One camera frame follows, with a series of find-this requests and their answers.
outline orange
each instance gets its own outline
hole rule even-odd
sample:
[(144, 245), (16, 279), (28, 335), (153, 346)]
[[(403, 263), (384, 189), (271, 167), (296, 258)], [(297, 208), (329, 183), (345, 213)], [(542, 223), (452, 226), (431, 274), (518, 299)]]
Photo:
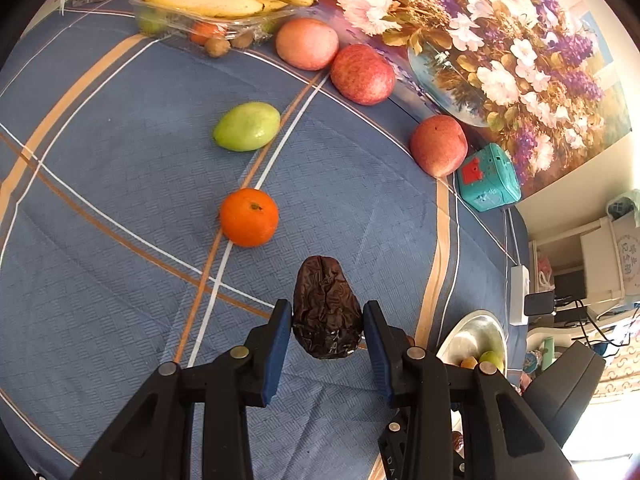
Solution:
[(246, 187), (227, 196), (220, 206), (220, 227), (241, 247), (267, 243), (278, 227), (278, 206), (269, 195)]
[(207, 22), (196, 22), (192, 30), (189, 39), (199, 45), (207, 43), (209, 38), (224, 38), (226, 34), (226, 27), (224, 25)]

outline clear plastic tray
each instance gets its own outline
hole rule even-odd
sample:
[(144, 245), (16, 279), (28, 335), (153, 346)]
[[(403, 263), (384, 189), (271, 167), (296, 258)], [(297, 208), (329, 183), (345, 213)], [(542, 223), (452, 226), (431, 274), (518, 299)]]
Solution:
[(224, 34), (225, 39), (232, 40), (250, 30), (254, 33), (254, 41), (258, 43), (268, 39), (285, 18), (298, 10), (297, 7), (287, 6), (273, 12), (226, 20), (191, 14), (145, 0), (129, 0), (129, 3), (133, 6), (138, 24), (144, 20), (145, 32), (149, 35), (162, 36), (179, 30), (188, 36), (192, 33), (198, 34), (198, 29), (195, 27), (199, 23), (210, 23), (220, 28), (220, 38)]

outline teal box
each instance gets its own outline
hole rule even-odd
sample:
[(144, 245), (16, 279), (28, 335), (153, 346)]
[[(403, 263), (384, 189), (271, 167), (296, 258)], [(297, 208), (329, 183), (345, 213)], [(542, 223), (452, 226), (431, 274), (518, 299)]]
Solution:
[(512, 204), (522, 196), (513, 164), (494, 142), (465, 159), (458, 182), (462, 198), (478, 211)]

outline plastic container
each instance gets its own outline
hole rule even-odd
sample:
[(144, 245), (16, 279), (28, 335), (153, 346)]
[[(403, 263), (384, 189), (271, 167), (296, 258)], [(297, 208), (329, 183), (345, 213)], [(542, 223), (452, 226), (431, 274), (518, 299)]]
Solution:
[(509, 157), (492, 142), (468, 156), (458, 169), (460, 196), (478, 211), (520, 200), (520, 184)]
[(278, 30), (280, 25), (289, 16), (292, 16), (297, 7), (287, 6), (273, 12), (256, 14), (245, 18), (208, 18), (199, 14), (191, 14), (171, 7), (159, 6), (145, 0), (129, 0), (133, 6), (133, 12), (140, 29), (149, 36), (164, 36), (167, 34), (179, 34), (189, 37), (198, 34), (196, 26), (201, 23), (210, 23), (219, 30), (216, 37), (232, 40), (238, 36), (252, 31), (254, 41), (265, 41)]

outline blue gripper pad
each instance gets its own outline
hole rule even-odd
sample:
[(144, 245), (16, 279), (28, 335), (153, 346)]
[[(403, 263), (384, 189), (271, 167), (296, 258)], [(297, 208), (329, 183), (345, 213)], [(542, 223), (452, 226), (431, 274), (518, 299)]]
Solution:
[(284, 357), (287, 354), (287, 345), (289, 344), (289, 333), (291, 332), (291, 306), (288, 301), (278, 300), (276, 308), (271, 314), (272, 322), (277, 323), (274, 329), (273, 343), (271, 349), (264, 362), (264, 381), (262, 383), (262, 402), (265, 406), (271, 402), (271, 397), (276, 394), (280, 375), (282, 373), (282, 365)]
[(365, 304), (362, 313), (364, 316), (364, 337), (367, 341), (367, 351), (369, 352), (376, 388), (378, 389), (378, 393), (385, 398), (386, 403), (391, 404), (393, 396), (391, 387), (391, 363), (386, 356), (380, 330), (369, 303)]

